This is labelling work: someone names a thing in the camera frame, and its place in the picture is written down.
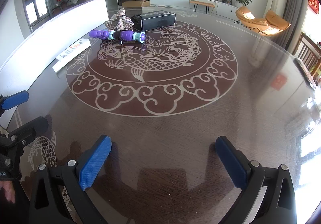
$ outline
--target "human hand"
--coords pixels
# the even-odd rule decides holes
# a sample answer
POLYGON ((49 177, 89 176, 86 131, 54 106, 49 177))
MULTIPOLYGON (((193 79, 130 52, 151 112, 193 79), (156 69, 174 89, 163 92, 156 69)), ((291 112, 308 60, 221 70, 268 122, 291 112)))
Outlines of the human hand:
POLYGON ((14 191, 13 184, 11 181, 0 181, 0 190, 4 188, 4 195, 7 201, 16 202, 16 192, 14 191))

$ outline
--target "window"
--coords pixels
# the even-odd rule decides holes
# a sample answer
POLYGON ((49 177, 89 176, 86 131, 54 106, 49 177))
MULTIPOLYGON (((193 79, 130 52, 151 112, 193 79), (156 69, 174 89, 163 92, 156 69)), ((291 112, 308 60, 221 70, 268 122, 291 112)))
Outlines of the window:
POLYGON ((34 26, 40 20, 49 15, 46 0, 26 0, 25 5, 28 20, 31 26, 34 26))
POLYGON ((31 2, 30 4, 28 4, 26 6, 26 11, 27 11, 27 15, 28 15, 28 19, 29 19, 30 24, 32 24, 34 21, 36 21, 38 19, 33 2, 31 2))
POLYGON ((45 0, 36 0, 36 5, 38 8, 38 13, 40 17, 48 13, 45 0))

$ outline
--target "cardboard box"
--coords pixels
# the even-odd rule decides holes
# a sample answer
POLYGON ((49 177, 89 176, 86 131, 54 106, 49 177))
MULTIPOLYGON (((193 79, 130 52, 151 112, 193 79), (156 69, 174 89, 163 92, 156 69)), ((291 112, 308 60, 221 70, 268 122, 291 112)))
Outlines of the cardboard box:
POLYGON ((123 7, 144 7, 144 6, 150 6, 149 0, 131 0, 126 1, 122 3, 123 7))
POLYGON ((134 23, 134 29, 144 32, 164 26, 174 25, 176 14, 161 10, 134 15, 131 19, 134 23))

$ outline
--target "black box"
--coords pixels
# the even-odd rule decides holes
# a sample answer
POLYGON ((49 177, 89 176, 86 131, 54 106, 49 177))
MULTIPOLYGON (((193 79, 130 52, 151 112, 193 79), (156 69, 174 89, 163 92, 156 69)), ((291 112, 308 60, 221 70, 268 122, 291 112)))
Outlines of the black box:
POLYGON ((176 14, 164 10, 134 15, 134 29, 144 32, 175 24, 176 14))

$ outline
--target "purple toy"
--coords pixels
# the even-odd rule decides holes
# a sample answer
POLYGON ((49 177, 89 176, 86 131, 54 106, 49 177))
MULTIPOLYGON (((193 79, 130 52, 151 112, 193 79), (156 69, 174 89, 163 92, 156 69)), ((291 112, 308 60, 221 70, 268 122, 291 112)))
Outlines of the purple toy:
POLYGON ((99 31, 99 30, 91 30, 89 32, 90 37, 99 38, 101 40, 109 39, 119 39, 123 43, 123 41, 139 41, 140 43, 143 43, 146 34, 145 32, 136 33, 133 31, 99 31))

